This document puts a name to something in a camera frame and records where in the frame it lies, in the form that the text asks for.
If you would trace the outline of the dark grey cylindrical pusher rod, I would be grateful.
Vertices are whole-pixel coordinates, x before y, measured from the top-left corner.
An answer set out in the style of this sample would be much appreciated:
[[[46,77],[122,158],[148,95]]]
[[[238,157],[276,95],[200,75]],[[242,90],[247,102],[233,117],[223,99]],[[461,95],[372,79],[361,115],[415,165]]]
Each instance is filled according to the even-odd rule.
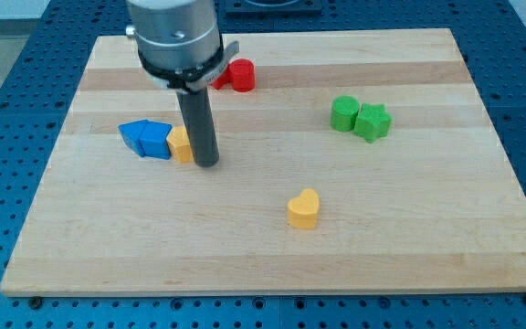
[[[214,166],[219,152],[208,90],[177,92],[176,97],[195,163],[203,168]]]

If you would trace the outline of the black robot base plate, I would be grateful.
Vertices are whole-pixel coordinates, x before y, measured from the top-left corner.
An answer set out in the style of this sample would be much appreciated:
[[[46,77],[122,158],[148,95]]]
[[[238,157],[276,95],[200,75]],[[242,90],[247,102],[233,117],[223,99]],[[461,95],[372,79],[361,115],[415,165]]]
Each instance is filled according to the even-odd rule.
[[[322,0],[223,0],[219,8],[231,16],[319,14],[322,4]]]

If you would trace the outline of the red block behind arm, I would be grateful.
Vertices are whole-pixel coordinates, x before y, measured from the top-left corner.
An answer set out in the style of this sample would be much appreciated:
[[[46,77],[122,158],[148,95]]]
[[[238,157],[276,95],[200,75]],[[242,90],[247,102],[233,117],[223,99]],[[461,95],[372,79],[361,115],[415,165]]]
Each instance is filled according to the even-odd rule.
[[[225,70],[221,73],[221,75],[211,83],[211,86],[216,90],[220,90],[230,81],[231,81],[231,78],[228,72],[228,68],[225,68]]]

